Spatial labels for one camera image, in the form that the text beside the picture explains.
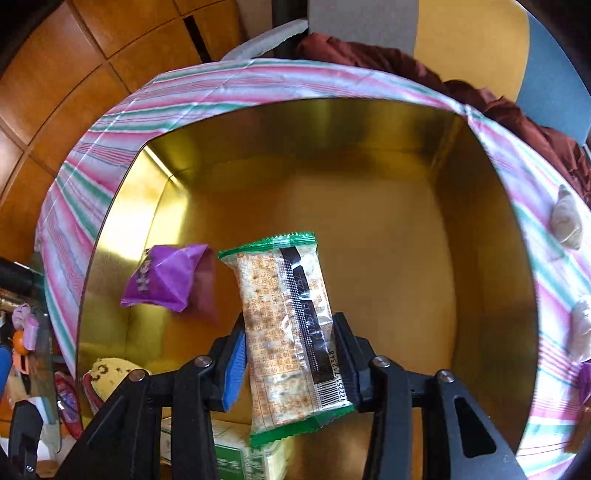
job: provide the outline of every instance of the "purple wrapper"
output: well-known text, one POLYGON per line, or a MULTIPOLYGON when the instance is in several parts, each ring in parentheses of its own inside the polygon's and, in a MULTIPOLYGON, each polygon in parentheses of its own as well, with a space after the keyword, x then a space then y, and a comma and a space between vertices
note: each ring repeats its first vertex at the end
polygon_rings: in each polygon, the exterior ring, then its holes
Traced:
POLYGON ((591 364, 582 364, 579 372, 579 401, 585 405, 591 398, 591 364))
MULTIPOLYGON (((154 245, 129 279, 121 298, 121 306, 149 303, 182 312, 189 305, 190 298, 201 299, 204 304, 213 302, 213 299, 208 299, 213 296, 213 282, 203 284, 198 281, 196 286, 202 294, 192 292, 196 274, 198 280, 207 276, 207 272, 202 272, 203 268, 198 268, 202 258, 210 256, 206 255, 207 250, 207 245, 188 245, 180 249, 169 245, 154 245)), ((215 267, 209 263, 203 262, 205 270, 215 267)))

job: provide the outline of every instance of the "orange object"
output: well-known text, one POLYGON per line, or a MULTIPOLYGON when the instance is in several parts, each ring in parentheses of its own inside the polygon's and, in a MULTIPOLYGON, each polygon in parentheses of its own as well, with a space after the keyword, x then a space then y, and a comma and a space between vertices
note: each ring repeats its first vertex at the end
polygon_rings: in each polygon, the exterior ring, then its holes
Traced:
POLYGON ((29 350, 27 350, 23 345, 23 338, 24 333, 22 330, 17 330, 16 332, 14 332, 14 335, 12 336, 12 348, 14 348, 21 355, 28 355, 29 350))
POLYGON ((12 350, 12 366, 20 374, 29 374, 29 357, 12 350))

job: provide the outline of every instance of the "beige wrapped item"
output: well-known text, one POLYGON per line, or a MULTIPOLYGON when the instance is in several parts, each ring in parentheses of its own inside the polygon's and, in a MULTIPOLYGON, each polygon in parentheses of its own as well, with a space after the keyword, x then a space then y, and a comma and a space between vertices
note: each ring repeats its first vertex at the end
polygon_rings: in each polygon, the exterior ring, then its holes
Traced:
POLYGON ((252 390, 253 445, 317 430, 353 410, 313 233, 220 252, 238 280, 252 390))
POLYGON ((583 224, 574 196, 564 185, 558 190, 558 201, 550 217, 550 227, 556 240, 567 248, 578 250, 583 243, 583 224))

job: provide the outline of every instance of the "brown fabric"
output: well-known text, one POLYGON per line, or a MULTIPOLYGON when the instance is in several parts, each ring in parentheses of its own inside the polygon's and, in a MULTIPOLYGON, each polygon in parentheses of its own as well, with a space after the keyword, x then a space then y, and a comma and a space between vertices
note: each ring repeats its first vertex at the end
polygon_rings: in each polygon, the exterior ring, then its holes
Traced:
POLYGON ((437 73, 397 48, 383 48, 312 33, 300 42, 297 56, 394 73, 421 83, 461 103, 472 105, 542 155, 591 207, 591 168, 575 140, 553 128, 541 127, 510 100, 461 80, 442 82, 437 73))

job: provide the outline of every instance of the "barcode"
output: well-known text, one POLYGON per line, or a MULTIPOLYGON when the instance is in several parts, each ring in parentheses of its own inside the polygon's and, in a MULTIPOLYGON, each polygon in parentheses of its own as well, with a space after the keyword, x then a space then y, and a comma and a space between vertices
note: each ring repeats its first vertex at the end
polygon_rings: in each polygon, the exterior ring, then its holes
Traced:
POLYGON ((340 378, 316 384, 315 387, 322 407, 328 407, 347 400, 345 388, 340 378))

